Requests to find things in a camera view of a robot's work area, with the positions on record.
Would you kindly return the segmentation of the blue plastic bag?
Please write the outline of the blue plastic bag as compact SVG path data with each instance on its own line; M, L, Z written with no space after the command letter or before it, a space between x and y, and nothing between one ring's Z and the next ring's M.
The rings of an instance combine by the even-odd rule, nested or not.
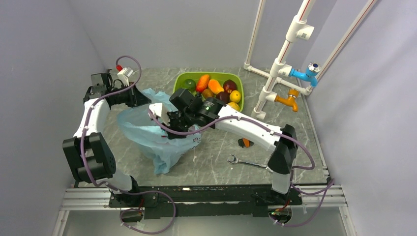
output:
M202 139L201 133L188 135L184 139L168 139L148 115L149 104L129 108L117 116L119 129L139 146L140 152L152 159L155 174L166 174L189 150L195 148Z

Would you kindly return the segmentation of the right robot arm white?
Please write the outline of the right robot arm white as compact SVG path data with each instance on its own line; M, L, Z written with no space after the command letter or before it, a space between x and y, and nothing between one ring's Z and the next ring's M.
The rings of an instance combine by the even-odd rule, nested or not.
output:
M231 132L260 145L271 153L266 168L272 172L272 200L283 204L289 199L292 164L298 150L292 126L268 125L240 113L222 100L202 99L184 88L175 91L169 101L176 111L168 111L165 106L155 111L170 129L169 139L184 138L190 127L197 125Z

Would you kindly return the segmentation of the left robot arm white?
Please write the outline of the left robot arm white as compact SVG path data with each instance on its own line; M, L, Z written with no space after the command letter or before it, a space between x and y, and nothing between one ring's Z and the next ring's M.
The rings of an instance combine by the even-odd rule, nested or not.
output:
M104 139L102 131L113 105L125 104L130 108L148 105L151 100L135 85L127 83L114 88L110 73L91 75L92 85L83 98L84 114L72 138L62 143L62 149L74 179L106 186L130 207L141 200L136 180L117 170L115 157Z

